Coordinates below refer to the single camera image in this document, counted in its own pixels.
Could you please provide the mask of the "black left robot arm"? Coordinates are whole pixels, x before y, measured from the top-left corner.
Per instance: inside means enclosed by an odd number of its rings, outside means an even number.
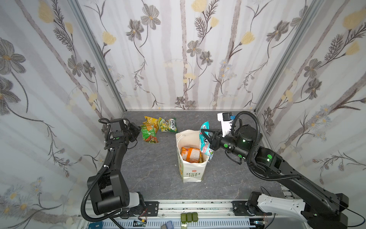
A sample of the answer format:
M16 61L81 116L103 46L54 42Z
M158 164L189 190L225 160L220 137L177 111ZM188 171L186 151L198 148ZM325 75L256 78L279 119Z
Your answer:
M99 119L107 126L104 164L95 176L89 177L87 191L81 202L81 216L88 222L140 215L146 210L140 192L130 192L121 173L129 143L137 141L141 127L128 119Z

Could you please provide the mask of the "white paper shopping bag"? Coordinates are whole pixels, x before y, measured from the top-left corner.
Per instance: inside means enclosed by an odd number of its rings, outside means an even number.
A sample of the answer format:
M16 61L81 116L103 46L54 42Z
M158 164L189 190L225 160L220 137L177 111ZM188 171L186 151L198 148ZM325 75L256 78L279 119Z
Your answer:
M185 130L175 135L176 150L178 157L179 172L184 183L187 182L201 182L208 164L208 156L202 154L202 163L189 163L182 159L182 147L196 148L200 150L199 131Z

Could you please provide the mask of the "green orange snack bag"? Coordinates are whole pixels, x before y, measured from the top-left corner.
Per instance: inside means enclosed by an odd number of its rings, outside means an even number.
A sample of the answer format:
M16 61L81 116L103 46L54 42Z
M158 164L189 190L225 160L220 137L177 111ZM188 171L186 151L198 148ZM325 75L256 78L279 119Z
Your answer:
M143 137L144 142L158 143L155 127L153 124L145 123L145 124L141 125L141 128L142 128L142 137Z

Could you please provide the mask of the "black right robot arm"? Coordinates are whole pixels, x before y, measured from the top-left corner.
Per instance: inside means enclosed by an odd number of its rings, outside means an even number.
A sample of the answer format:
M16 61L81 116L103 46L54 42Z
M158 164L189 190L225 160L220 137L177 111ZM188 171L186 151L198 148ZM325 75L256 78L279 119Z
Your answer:
M250 125L244 125L229 135L214 129L200 130L210 148L224 149L247 163L249 171L259 179L275 181L298 196L297 199L272 198L252 192L247 211L254 215L276 213L305 222L313 229L347 229L348 197L329 192L289 165L280 155L260 145L261 133Z

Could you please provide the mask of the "green Fox's candy bag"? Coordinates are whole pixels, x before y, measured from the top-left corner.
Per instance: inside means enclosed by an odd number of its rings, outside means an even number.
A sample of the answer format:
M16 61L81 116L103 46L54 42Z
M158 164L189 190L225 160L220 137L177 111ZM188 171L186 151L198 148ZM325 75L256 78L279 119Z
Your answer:
M158 127L159 127L160 131L162 131L162 132L171 132L171 133L178 132L175 118L169 118L169 119L165 120L160 117L158 119Z

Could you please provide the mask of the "teal candy snack bag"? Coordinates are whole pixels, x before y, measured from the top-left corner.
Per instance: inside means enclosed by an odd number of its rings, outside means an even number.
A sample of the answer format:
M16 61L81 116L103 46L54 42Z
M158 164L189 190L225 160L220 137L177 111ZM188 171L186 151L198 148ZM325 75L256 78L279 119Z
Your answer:
M212 159L214 151L210 148L210 143L204 136L204 134L201 132L202 129L210 129L209 122L206 121L202 124L200 128L199 138L200 138L200 150L202 154L208 156L209 160Z

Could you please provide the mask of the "yellow chips snack bag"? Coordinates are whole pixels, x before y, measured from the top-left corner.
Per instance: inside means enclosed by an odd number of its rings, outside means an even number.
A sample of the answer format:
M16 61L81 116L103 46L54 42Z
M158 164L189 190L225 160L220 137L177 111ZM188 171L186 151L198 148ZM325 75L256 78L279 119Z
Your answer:
M146 119L146 121L143 122L144 125L151 124L151 125L154 126L154 128L156 129L156 131L159 129L159 126L158 126L158 121L159 120L157 118L145 116L145 119Z

